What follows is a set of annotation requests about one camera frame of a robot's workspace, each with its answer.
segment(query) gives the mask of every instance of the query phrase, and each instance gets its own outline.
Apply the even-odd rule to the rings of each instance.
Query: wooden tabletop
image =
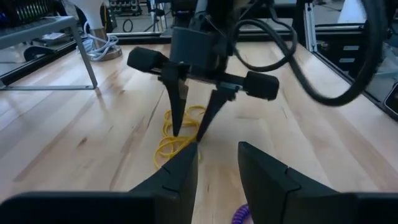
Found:
[[[168,55],[169,45],[145,46]],[[122,58],[93,63],[96,91],[0,93],[0,199],[30,190],[127,191],[155,172],[152,156],[162,137],[167,91],[156,77]],[[239,44],[243,58],[267,65],[281,58],[273,43]],[[320,92],[342,94],[349,85],[303,47],[296,58]],[[246,75],[232,58],[230,73]],[[247,141],[339,191],[398,190],[398,124],[365,97],[328,108],[312,101],[290,67],[270,72],[279,95],[264,101],[239,93],[217,114],[199,144],[193,223],[229,223],[245,203],[237,148]],[[72,52],[21,83],[88,83]],[[207,105],[214,86],[188,81],[187,106]]]

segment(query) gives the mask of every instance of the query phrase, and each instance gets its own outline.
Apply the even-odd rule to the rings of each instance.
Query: white cord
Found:
[[[92,57],[93,61],[99,61],[106,55],[106,53],[110,50],[110,48],[112,48],[119,42],[119,39],[115,35],[109,35],[109,34],[107,34],[108,40],[103,40],[98,37],[95,37],[87,33],[87,26],[88,22],[86,22],[84,26],[85,37],[88,38],[88,40],[83,41],[83,46],[88,54],[94,55],[94,57]],[[96,49],[94,45],[94,40],[98,40],[104,43],[105,45],[103,45],[99,49]]]

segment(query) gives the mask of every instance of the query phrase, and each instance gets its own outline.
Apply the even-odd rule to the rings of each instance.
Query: white lamp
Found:
[[[104,0],[69,0],[84,13],[87,24],[90,25],[91,34],[86,34],[90,40],[84,41],[87,54],[92,61],[105,61],[117,58],[122,55],[120,46],[117,46],[118,38],[107,35],[102,25],[100,16],[101,5]]]

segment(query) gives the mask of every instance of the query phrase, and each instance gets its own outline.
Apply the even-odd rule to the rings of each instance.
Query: yellow rubber band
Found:
[[[191,142],[195,141],[199,130],[200,122],[192,118],[191,113],[194,110],[200,110],[199,115],[202,115],[205,113],[206,108],[204,106],[195,105],[190,106],[187,110],[185,110],[181,128],[194,127],[195,134],[192,136],[174,137],[172,134],[169,134],[169,130],[171,130],[173,127],[173,123],[171,121],[171,110],[166,111],[166,113],[164,114],[164,124],[162,128],[163,138],[162,140],[160,140],[159,147],[154,153],[154,165],[156,169],[159,169],[161,167],[161,165],[157,162],[158,157],[161,157],[163,159],[163,163],[166,163],[168,160],[173,158],[173,156],[179,153],[183,148],[187,147]]]

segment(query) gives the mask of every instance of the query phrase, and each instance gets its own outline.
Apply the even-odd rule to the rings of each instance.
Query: black foam pad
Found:
[[[129,53],[127,65],[142,72],[149,72],[153,68],[162,68],[168,61],[169,59],[158,51],[136,47]]]

